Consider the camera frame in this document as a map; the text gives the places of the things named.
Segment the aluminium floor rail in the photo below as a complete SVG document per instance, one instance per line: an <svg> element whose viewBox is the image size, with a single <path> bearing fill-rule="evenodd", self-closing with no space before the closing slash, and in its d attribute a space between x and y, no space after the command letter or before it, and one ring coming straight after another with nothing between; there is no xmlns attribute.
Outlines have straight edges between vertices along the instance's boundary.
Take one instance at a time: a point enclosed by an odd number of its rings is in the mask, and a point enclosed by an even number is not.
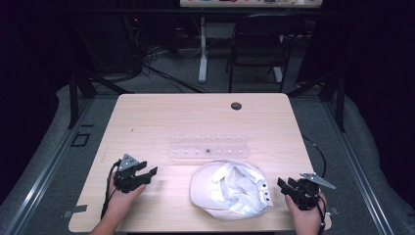
<svg viewBox="0 0 415 235"><path fill-rule="evenodd" d="M379 235L395 235L393 229L385 215L384 210L378 200L378 197L373 191L370 182L352 148L345 132L342 132L336 122L334 108L330 103L323 102L322 107L328 116L329 122L334 129L336 136L340 139L340 142L346 152L346 161L350 168L351 175L357 185L360 195L369 211L372 220L378 230Z"/></svg>
<svg viewBox="0 0 415 235"><path fill-rule="evenodd" d="M93 99L81 102L78 118L71 128L67 127L69 104L60 103L40 146L12 192L0 206L0 235L18 235L24 231L66 157L80 122L86 117L93 103Z"/></svg>

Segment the person's right hand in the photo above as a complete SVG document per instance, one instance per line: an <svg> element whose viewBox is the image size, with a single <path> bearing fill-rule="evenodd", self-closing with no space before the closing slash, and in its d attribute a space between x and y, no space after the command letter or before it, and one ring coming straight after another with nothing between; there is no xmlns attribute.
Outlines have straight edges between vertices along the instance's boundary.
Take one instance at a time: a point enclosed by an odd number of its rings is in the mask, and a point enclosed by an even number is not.
<svg viewBox="0 0 415 235"><path fill-rule="evenodd" d="M301 211L289 195L285 196L285 201L292 214L296 231L323 231L322 214L325 212L327 200L322 192L319 193L318 205L310 211Z"/></svg>

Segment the black metal stand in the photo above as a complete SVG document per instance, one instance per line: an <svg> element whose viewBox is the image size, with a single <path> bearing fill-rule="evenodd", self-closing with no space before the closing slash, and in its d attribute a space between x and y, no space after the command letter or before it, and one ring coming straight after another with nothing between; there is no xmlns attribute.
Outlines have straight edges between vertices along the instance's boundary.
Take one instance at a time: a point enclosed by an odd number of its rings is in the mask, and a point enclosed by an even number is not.
<svg viewBox="0 0 415 235"><path fill-rule="evenodd" d="M344 113L346 101L346 78L343 70L333 70L315 80L308 81L300 88L289 92L288 96L290 98L297 97L320 83L323 84L323 88L318 95L321 102L329 102L332 100L334 95L337 95L335 122L339 130L341 132L345 132Z"/></svg>
<svg viewBox="0 0 415 235"><path fill-rule="evenodd" d="M97 91L92 85L93 81L104 85L110 90L113 90L118 95L131 94L131 91L127 91L115 85L91 70L75 68L69 78L69 129L73 128L79 119L78 92L81 92L81 94L87 99L93 99L97 95Z"/></svg>

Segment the clear plastic hook rack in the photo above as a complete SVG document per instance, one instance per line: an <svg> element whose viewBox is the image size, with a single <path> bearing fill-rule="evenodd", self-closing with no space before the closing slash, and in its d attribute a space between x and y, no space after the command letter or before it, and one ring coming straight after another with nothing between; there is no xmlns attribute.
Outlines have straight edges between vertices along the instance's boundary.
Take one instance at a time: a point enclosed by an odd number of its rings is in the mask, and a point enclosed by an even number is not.
<svg viewBox="0 0 415 235"><path fill-rule="evenodd" d="M235 133L175 133L170 136L169 156L178 160L247 159L247 137Z"/></svg>

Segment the white cap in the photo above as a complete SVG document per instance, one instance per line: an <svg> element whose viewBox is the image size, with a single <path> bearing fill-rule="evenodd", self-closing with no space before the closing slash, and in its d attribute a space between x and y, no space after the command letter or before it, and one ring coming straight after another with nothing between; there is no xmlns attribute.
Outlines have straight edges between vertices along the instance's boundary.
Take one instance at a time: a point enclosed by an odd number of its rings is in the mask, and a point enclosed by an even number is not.
<svg viewBox="0 0 415 235"><path fill-rule="evenodd" d="M232 159L199 167L191 181L190 198L195 206L222 221L256 217L273 206L261 170Z"/></svg>

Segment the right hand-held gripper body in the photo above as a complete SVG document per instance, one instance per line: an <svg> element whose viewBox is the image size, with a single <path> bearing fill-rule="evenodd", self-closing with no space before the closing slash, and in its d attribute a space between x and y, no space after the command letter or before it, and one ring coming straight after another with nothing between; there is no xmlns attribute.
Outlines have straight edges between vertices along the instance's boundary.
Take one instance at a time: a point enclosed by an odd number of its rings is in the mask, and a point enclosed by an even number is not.
<svg viewBox="0 0 415 235"><path fill-rule="evenodd" d="M317 206L318 192L324 186L335 189L336 186L316 173L301 173L300 179L296 180L298 187L295 188L293 201L301 211L310 211Z"/></svg>

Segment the person's left hand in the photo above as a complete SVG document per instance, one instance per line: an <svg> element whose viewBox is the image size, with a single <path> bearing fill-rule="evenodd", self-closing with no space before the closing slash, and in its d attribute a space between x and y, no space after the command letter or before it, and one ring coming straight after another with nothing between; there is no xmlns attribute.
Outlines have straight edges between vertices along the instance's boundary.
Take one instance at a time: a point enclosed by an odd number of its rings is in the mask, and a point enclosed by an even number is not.
<svg viewBox="0 0 415 235"><path fill-rule="evenodd" d="M128 214L134 201L145 191L145 189L146 185L140 185L129 193L122 193L116 189L114 178L111 177L109 201L104 220L119 224Z"/></svg>

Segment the black chair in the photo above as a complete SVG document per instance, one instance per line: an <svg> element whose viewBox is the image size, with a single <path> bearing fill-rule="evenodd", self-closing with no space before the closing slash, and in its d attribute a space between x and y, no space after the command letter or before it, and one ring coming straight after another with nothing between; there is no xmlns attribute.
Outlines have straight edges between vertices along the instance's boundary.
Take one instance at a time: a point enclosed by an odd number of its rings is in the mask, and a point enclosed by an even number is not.
<svg viewBox="0 0 415 235"><path fill-rule="evenodd" d="M279 68L282 91L294 40L302 25L303 20L296 15L252 14L237 21L226 66L228 92L233 90L235 67Z"/></svg>

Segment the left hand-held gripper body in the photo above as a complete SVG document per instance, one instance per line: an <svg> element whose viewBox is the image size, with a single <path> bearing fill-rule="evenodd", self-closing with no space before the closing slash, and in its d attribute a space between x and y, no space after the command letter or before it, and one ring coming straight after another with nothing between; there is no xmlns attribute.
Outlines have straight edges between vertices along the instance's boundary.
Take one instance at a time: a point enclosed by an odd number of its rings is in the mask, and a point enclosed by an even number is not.
<svg viewBox="0 0 415 235"><path fill-rule="evenodd" d="M136 172L139 170L134 169L138 163L141 162L138 162L128 154L125 154L120 160L115 173L115 188L118 191L129 193L141 186L138 180L139 175L136 175Z"/></svg>

